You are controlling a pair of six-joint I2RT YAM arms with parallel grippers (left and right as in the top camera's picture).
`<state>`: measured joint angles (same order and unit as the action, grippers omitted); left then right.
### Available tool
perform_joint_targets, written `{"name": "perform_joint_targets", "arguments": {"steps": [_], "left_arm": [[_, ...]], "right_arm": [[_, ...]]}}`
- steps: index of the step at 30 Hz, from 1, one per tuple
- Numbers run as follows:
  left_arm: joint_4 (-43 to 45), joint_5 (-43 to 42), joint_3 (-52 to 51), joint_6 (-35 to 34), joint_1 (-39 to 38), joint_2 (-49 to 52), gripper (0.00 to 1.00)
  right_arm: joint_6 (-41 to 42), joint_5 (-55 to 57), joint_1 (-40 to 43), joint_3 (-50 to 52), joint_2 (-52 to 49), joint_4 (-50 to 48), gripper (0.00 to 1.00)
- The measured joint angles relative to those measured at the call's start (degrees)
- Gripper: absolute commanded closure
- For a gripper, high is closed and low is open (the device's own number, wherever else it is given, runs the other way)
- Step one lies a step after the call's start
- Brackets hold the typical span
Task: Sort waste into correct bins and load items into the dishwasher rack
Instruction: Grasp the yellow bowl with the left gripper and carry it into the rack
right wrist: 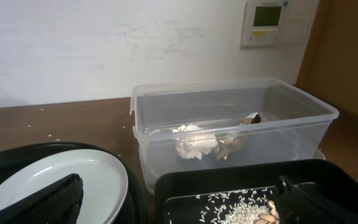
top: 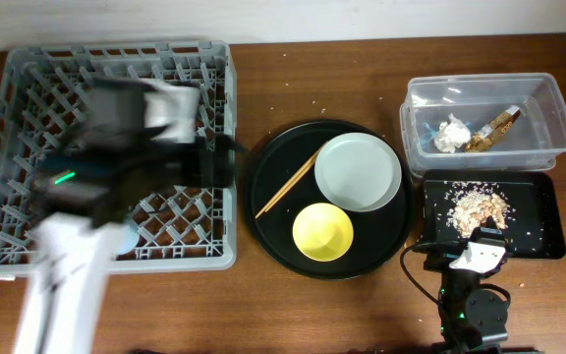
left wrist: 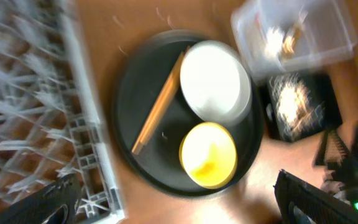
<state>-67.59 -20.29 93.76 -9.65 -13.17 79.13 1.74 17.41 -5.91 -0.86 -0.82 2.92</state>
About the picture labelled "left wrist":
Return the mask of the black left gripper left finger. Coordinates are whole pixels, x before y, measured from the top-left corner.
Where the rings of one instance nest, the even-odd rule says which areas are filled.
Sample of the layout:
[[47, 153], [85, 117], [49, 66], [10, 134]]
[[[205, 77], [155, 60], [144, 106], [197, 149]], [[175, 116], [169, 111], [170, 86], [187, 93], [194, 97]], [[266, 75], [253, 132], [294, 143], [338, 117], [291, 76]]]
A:
[[74, 223], [80, 201], [80, 182], [68, 174], [0, 212], [0, 224]]

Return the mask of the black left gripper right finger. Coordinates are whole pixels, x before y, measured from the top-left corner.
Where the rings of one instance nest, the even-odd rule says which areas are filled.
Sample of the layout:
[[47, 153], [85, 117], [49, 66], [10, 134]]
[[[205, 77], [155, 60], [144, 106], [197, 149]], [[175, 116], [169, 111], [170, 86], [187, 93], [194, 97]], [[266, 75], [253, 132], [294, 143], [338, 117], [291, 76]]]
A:
[[354, 207], [285, 170], [274, 193], [284, 223], [358, 223]]

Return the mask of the food scraps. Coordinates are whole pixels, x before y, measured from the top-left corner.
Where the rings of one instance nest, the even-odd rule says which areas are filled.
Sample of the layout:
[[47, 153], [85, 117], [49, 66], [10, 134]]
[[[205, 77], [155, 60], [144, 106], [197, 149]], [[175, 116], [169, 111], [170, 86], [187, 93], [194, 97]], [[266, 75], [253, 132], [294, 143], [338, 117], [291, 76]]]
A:
[[294, 142], [324, 129], [325, 106], [312, 92], [313, 81], [299, 73], [268, 80], [268, 91], [282, 140]]

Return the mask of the yellow bowl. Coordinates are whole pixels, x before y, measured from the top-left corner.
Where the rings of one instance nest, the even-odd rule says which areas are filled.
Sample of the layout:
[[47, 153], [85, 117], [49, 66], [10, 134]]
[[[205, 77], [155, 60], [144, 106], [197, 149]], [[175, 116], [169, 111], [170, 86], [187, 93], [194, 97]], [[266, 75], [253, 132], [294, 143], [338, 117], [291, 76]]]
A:
[[217, 123], [203, 122], [192, 128], [182, 139], [178, 156], [188, 177], [206, 189], [228, 184], [237, 169], [234, 139]]

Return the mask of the white round plate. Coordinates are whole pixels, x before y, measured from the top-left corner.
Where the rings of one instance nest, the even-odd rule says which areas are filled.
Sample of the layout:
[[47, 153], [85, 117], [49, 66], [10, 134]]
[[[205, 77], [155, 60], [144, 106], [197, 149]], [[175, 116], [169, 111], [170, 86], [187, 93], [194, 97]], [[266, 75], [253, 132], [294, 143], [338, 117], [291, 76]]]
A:
[[190, 47], [180, 68], [188, 106], [203, 121], [233, 126], [250, 112], [251, 79], [230, 46], [204, 40]]

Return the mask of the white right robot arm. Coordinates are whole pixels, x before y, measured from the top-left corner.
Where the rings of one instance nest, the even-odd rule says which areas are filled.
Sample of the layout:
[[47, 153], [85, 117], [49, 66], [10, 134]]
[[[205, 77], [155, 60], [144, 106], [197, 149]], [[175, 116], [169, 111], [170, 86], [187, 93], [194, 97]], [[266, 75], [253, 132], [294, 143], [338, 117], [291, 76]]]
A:
[[336, 129], [325, 130], [313, 165], [326, 171], [321, 189], [358, 212], [358, 123], [350, 146]]

